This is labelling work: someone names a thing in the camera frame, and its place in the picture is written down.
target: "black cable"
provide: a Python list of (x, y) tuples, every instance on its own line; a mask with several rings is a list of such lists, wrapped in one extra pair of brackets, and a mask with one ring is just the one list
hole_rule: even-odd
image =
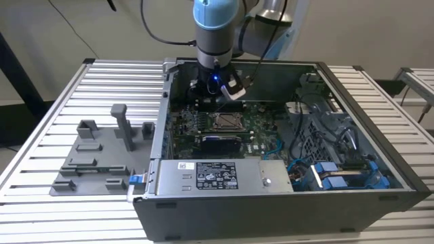
[(296, 130), (295, 130), (294, 138), (292, 138), (291, 143), (290, 143), (290, 148), (287, 149), (288, 150), (288, 155), (290, 155), (290, 157), (292, 159), (296, 159), (296, 157), (292, 154), (292, 149), (294, 149), (295, 141), (296, 141), (296, 138), (299, 136), (301, 128), (302, 128), (302, 125), (303, 125), (303, 109), (301, 107), (301, 101), (298, 100), (296, 102), (299, 104), (299, 119), (298, 119), (298, 125), (296, 125)]
[(3, 144), (0, 144), (0, 148), (5, 148), (5, 149), (9, 149), (11, 151), (15, 151), (16, 153), (19, 152), (17, 150), (15, 150), (13, 148), (11, 148), (11, 147), (8, 147), (8, 146), (5, 146), (5, 145), (3, 145)]
[(357, 130), (353, 126), (346, 127), (346, 128), (341, 131), (341, 133), (339, 133), (339, 135), (338, 135), (338, 137), (337, 137), (335, 144), (337, 144), (337, 145), (339, 144), (339, 141), (342, 140), (343, 135), (345, 135), (345, 133), (346, 133), (349, 130), (351, 130), (351, 131), (354, 132), (354, 140), (355, 140), (355, 147), (357, 147), (355, 150), (358, 151), (358, 150), (359, 150), (359, 133), (358, 133), (358, 130)]
[(426, 113), (422, 113), (422, 114), (421, 114), (421, 117), (419, 117), (419, 119), (418, 119), (418, 123), (422, 122), (425, 115), (426, 115)]
[(262, 62), (263, 62), (263, 60), (264, 60), (264, 57), (266, 57), (267, 52), (268, 52), (268, 49), (270, 49), (270, 47), (271, 47), (271, 43), (272, 43), (274, 37), (275, 37), (275, 35), (276, 35), (276, 33), (278, 33), (278, 29), (279, 29), (279, 26), (280, 26), (280, 23), (282, 23), (282, 19), (283, 19), (283, 16), (284, 16), (286, 6), (287, 6), (287, 0), (284, 0), (284, 5), (283, 5), (283, 9), (282, 9), (282, 14), (280, 14), (280, 17), (279, 17), (279, 22), (276, 23), (276, 27), (274, 28), (274, 31), (272, 31), (272, 34), (271, 34), (271, 37), (270, 37), (270, 41), (268, 41), (267, 47), (266, 47), (264, 52), (263, 52), (263, 54), (262, 54), (262, 56), (260, 56), (260, 59), (259, 59), (259, 62), (258, 62), (258, 65), (256, 65), (255, 71), (254, 71), (254, 73), (252, 73), (252, 75), (251, 75), (251, 78), (250, 78), (250, 79), (251, 79), (251, 82), (254, 81), (254, 79), (255, 79), (255, 77), (256, 77), (256, 74), (258, 74), (258, 71), (259, 71), (260, 64), (262, 64)]
[(405, 92), (405, 95), (402, 96), (401, 107), (402, 107), (402, 105), (405, 104), (405, 99), (406, 99), (406, 96), (407, 96), (409, 90), (410, 90), (410, 87), (407, 87), (407, 90), (406, 90), (406, 92)]
[(171, 42), (167, 40), (160, 39), (159, 37), (156, 37), (147, 25), (147, 21), (144, 20), (144, 14), (143, 14), (143, 0), (140, 0), (140, 16), (142, 16), (142, 23), (144, 26), (144, 29), (147, 30), (150, 36), (159, 42), (166, 43), (166, 44), (171, 44), (171, 45), (179, 45), (179, 46), (195, 46), (196, 45), (196, 41), (190, 41), (190, 42)]
[(75, 28), (72, 27), (72, 24), (69, 23), (69, 21), (67, 20), (65, 16), (63, 15), (63, 13), (60, 12), (60, 10), (56, 8), (55, 4), (52, 3), (52, 0), (48, 0), (48, 3), (53, 6), (53, 8), (56, 9), (57, 13), (60, 14), (61, 18), (65, 20), (65, 22), (68, 23), (75, 35), (80, 38), (80, 40), (84, 42), (84, 44), (88, 46), (90, 50), (92, 51), (92, 53), (95, 54), (95, 57), (98, 59), (100, 59), (100, 57), (98, 56), (96, 52), (94, 51), (94, 49), (91, 48), (91, 46), (88, 45), (88, 43), (86, 42), (86, 40), (81, 38), (81, 36), (79, 35), (79, 33), (75, 31)]

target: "blue cable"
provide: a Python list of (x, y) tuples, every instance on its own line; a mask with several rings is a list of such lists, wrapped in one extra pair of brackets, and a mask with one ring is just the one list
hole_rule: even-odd
[(292, 168), (294, 164), (295, 164), (298, 161), (302, 161), (302, 162), (303, 162), (303, 159), (294, 159), (294, 160), (292, 160), (291, 164), (290, 164), (290, 165), (287, 166), (287, 168), (286, 168), (287, 172), (291, 171), (291, 168)]
[(276, 148), (275, 150), (272, 150), (272, 151), (266, 152), (264, 160), (268, 159), (268, 155), (270, 155), (270, 154), (274, 154), (274, 153), (276, 153), (276, 152), (280, 151), (280, 150), (282, 150), (282, 142), (280, 142), (280, 140), (278, 139), (278, 148)]

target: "metal slotted table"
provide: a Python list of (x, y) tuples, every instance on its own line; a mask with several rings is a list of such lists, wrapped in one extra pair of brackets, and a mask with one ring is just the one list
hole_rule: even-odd
[(434, 106), (434, 69), (401, 68), (395, 80), (402, 80)]
[[(405, 160), (434, 190), (434, 139), (365, 71), (330, 67)], [(148, 243), (126, 196), (49, 196), (81, 119), (115, 126), (126, 103), (132, 126), (156, 121), (163, 62), (96, 60), (83, 64), (0, 177), (0, 243)], [(202, 243), (433, 243), (434, 197), (386, 215), (362, 233), (211, 240)]]

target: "power cable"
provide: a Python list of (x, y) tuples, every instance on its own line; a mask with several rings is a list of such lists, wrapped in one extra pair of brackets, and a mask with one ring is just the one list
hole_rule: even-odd
[(407, 96), (409, 90), (410, 90), (410, 87), (407, 87), (407, 90), (406, 90), (406, 92), (405, 92), (405, 95), (402, 96), (402, 100), (401, 100), (401, 104), (399, 104), (401, 107), (402, 107), (402, 105), (405, 104), (405, 99), (406, 99), (406, 96)]
[(172, 41), (167, 41), (160, 39), (158, 36), (155, 36), (148, 28), (148, 24), (147, 21), (144, 20), (144, 14), (143, 14), (143, 0), (140, 0), (140, 16), (142, 16), (142, 23), (144, 26), (144, 29), (147, 30), (150, 36), (159, 42), (164, 43), (164, 44), (170, 44), (170, 45), (179, 45), (179, 46), (196, 46), (196, 41), (190, 41), (190, 42), (172, 42)]
[(282, 14), (280, 14), (280, 17), (279, 17), (279, 22), (276, 23), (276, 26), (275, 26), (275, 28), (274, 28), (274, 31), (272, 31), (272, 34), (271, 34), (271, 37), (270, 37), (270, 40), (268, 40), (268, 44), (267, 44), (267, 47), (266, 47), (266, 49), (264, 49), (264, 52), (263, 52), (263, 54), (262, 54), (262, 56), (260, 56), (260, 59), (259, 59), (259, 62), (258, 62), (258, 65), (256, 65), (255, 71), (254, 71), (254, 73), (252, 73), (252, 75), (251, 75), (251, 78), (250, 78), (250, 82), (252, 82), (254, 79), (255, 79), (255, 77), (256, 77), (256, 74), (258, 74), (258, 71), (259, 71), (260, 64), (262, 64), (262, 62), (263, 62), (263, 60), (264, 60), (264, 57), (266, 57), (266, 55), (267, 55), (267, 52), (268, 52), (268, 50), (270, 50), (270, 47), (271, 47), (271, 43), (272, 43), (274, 37), (275, 37), (276, 32), (278, 32), (278, 29), (279, 29), (279, 27), (280, 27), (282, 19), (283, 19), (284, 12), (286, 12), (286, 7), (287, 7), (287, 0), (284, 0), (284, 5), (283, 5), (283, 9), (282, 9)]
[(55, 6), (55, 4), (52, 3), (52, 0), (47, 0), (48, 3), (53, 6), (53, 8), (56, 9), (57, 13), (60, 14), (61, 18), (65, 20), (65, 22), (68, 23), (75, 35), (80, 38), (80, 40), (84, 42), (84, 44), (88, 46), (90, 50), (92, 51), (92, 53), (95, 54), (95, 57), (98, 59), (100, 59), (100, 57), (98, 56), (96, 52), (94, 51), (94, 49), (91, 48), (91, 46), (88, 45), (88, 43), (86, 42), (86, 40), (83, 39), (83, 37), (79, 35), (79, 33), (76, 32), (72, 24), (69, 23), (69, 21), (67, 20), (65, 16), (63, 15), (63, 13), (60, 12), (60, 10), (57, 9), (57, 7)]
[(426, 113), (422, 113), (422, 114), (421, 114), (421, 117), (419, 117), (419, 119), (418, 119), (418, 124), (422, 122), (425, 115), (426, 115)]

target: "white wall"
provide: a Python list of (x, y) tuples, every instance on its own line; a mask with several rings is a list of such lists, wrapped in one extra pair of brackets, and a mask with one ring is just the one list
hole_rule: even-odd
[[(106, 0), (52, 2), (100, 58), (163, 60), (195, 56), (194, 48), (160, 44), (147, 35), (139, 0), (115, 1), (118, 12), (110, 9)], [(150, 28), (164, 39), (194, 39), (191, 12), (192, 3), (187, 0), (146, 0)], [(0, 31), (40, 95), (53, 100), (83, 59), (94, 57), (92, 52), (47, 0), (1, 0)], [(0, 103), (19, 101), (1, 74), (0, 86)]]
[(361, 65), (375, 79), (434, 68), (433, 0), (310, 1), (291, 59)]

